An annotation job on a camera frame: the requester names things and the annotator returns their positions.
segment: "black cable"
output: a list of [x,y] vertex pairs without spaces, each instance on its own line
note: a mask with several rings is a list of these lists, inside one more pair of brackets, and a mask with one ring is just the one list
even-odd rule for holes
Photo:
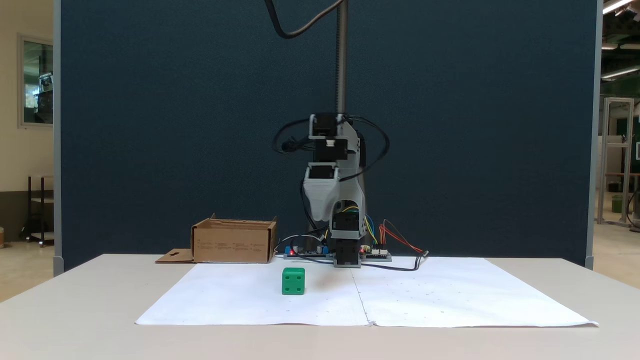
[[[329,225],[327,225],[327,226],[323,226],[323,227],[319,228],[319,229],[318,229],[318,231],[320,231],[320,230],[326,230],[328,227],[329,227]],[[314,233],[315,231],[316,231],[316,230],[311,230],[311,231],[309,231],[309,232],[307,232],[307,233],[300,234],[300,235],[298,235],[297,237],[295,237],[295,238],[291,238],[291,239],[292,239],[292,240],[295,240],[295,239],[297,239],[297,238],[301,238],[303,235],[311,235],[311,234],[312,234],[312,233]],[[274,246],[274,247],[273,247],[273,250],[275,251],[275,250],[278,248],[278,246],[280,246],[280,244],[281,244],[281,243],[283,243],[283,242],[284,242],[284,240],[280,240],[280,241],[278,241],[278,243],[276,244],[276,246]]]
[[378,130],[380,135],[382,135],[382,137],[385,139],[385,147],[380,152],[380,155],[378,155],[378,157],[371,164],[365,166],[364,168],[362,168],[361,171],[359,171],[359,172],[357,172],[357,173],[355,173],[353,175],[349,175],[349,176],[343,177],[342,179],[340,179],[341,182],[353,179],[354,177],[358,177],[358,176],[364,174],[365,172],[369,171],[369,169],[371,167],[373,167],[373,165],[375,165],[378,161],[382,160],[382,158],[384,158],[387,155],[387,153],[389,152],[389,147],[391,145],[391,141],[389,140],[389,136],[387,136],[387,134],[384,132],[384,130],[382,130],[379,126],[377,126],[376,124],[374,124],[370,120],[365,119],[365,118],[363,118],[361,116],[353,116],[353,115],[352,116],[348,116],[343,121],[347,121],[347,120],[359,121],[359,122],[362,122],[364,124],[367,124],[367,125],[373,127],[375,130]]
[[305,204],[304,185],[305,185],[305,178],[303,177],[302,180],[300,180],[300,201],[302,201],[302,208],[305,210],[305,216],[307,217],[307,221],[309,222],[309,225],[311,225],[311,227],[314,228],[312,232],[315,232],[315,231],[318,231],[318,228],[316,226],[316,222],[314,221],[314,219],[312,219],[311,215],[309,215],[309,210],[307,210],[307,204]]
[[631,194],[631,197],[629,197],[629,201],[627,201],[627,219],[631,223],[631,227],[637,227],[636,224],[633,221],[631,221],[631,218],[629,217],[629,206],[631,205],[631,200],[633,200],[635,195],[636,195],[636,192],[633,192]]
[[413,264],[413,268],[396,268],[394,266],[385,266],[385,265],[376,265],[376,264],[366,264],[363,263],[362,266],[369,266],[372,268],[379,268],[385,270],[395,270],[395,271],[416,271],[420,268],[420,264],[422,264],[422,259],[427,257],[427,252],[423,252],[422,254],[415,257],[415,262]]
[[290,154],[298,149],[302,149],[304,148],[304,146],[307,146],[309,144],[309,142],[311,142],[311,140],[306,136],[304,137],[302,140],[300,141],[296,141],[295,138],[293,139],[293,143],[291,144],[291,148],[287,148],[287,150],[282,149],[282,147],[278,147],[278,139],[280,138],[280,135],[286,130],[289,129],[290,127],[296,126],[296,125],[300,125],[300,124],[304,124],[304,123],[309,123],[309,119],[301,119],[301,120],[296,120],[296,121],[292,121],[288,124],[285,124],[284,126],[282,126],[278,132],[276,133],[276,135],[273,137],[273,140],[271,141],[271,148],[279,153],[279,154]]
[[333,263],[327,263],[326,261],[320,261],[320,260],[316,260],[314,258],[309,258],[307,256],[302,256],[300,254],[298,254],[294,249],[293,249],[293,240],[295,240],[296,238],[291,238],[291,241],[289,242],[289,250],[295,255],[298,256],[301,259],[304,260],[309,260],[309,261],[313,261],[315,263],[319,263],[319,264],[327,264],[327,265],[333,265]]
[[273,28],[276,30],[276,33],[285,39],[294,38],[298,35],[302,35],[306,30],[309,30],[318,20],[322,19],[326,14],[333,11],[333,9],[337,8],[338,5],[342,4],[343,0],[336,1],[333,5],[324,9],[321,13],[317,14],[316,17],[311,19],[307,25],[304,25],[302,28],[297,29],[296,31],[287,33],[280,26],[280,20],[278,20],[278,13],[276,12],[276,7],[273,4],[272,0],[264,0],[264,4],[267,6],[267,11],[269,12],[269,17],[271,18],[271,22],[273,23]]

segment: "orange wire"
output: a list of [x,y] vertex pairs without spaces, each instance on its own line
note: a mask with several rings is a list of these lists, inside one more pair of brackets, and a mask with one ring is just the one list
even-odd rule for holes
[[389,221],[389,220],[387,220],[387,219],[384,219],[384,221],[382,221],[382,224],[380,225],[381,230],[382,230],[382,231],[381,231],[381,234],[385,234],[385,233],[387,233],[387,234],[391,235],[393,238],[395,238],[397,241],[400,241],[401,243],[403,243],[403,244],[405,244],[405,245],[409,246],[409,247],[410,247],[410,248],[412,248],[413,250],[415,250],[415,251],[417,251],[417,252],[423,252],[420,248],[415,247],[415,246],[411,245],[408,241],[406,241],[406,239],[404,238],[404,236],[403,236],[400,232],[398,232],[398,233],[400,234],[400,236],[402,236],[402,238],[400,238],[400,237],[398,237],[398,235],[394,234],[391,230],[389,230],[389,229],[386,227],[385,222],[388,222],[389,224],[391,224],[391,226],[393,226],[393,227],[394,227],[394,229],[396,229],[396,227],[391,223],[391,221]]

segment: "red wire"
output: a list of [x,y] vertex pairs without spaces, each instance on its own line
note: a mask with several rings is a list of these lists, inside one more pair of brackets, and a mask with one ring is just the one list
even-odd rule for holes
[[423,251],[422,251],[422,250],[420,250],[419,248],[417,248],[417,247],[415,247],[415,246],[411,245],[411,244],[410,244],[408,241],[406,241],[404,238],[400,238],[400,237],[398,237],[398,235],[394,234],[391,230],[387,229],[387,227],[386,227],[386,226],[384,226],[384,224],[383,224],[383,223],[382,223],[382,224],[380,224],[380,230],[381,230],[381,231],[380,231],[380,233],[381,233],[381,234],[385,234],[385,233],[387,233],[387,234],[389,234],[389,235],[393,236],[393,238],[395,238],[397,241],[400,241],[401,243],[403,243],[403,244],[405,244],[405,245],[409,246],[409,247],[410,247],[410,248],[412,248],[413,250],[415,250],[415,251],[417,251],[417,252],[423,252]]

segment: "green dice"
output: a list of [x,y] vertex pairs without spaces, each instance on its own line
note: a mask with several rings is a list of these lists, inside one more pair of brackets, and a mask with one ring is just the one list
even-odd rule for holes
[[282,270],[282,295],[302,295],[305,293],[305,269],[284,268]]

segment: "floor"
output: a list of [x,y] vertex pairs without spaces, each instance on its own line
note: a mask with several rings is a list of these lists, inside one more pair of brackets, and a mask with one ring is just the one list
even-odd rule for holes
[[[37,242],[8,243],[0,249],[0,302],[51,279],[53,250]],[[640,233],[595,224],[593,255],[594,271],[640,289]]]
[[0,302],[53,277],[53,246],[37,242],[6,243],[0,249]]

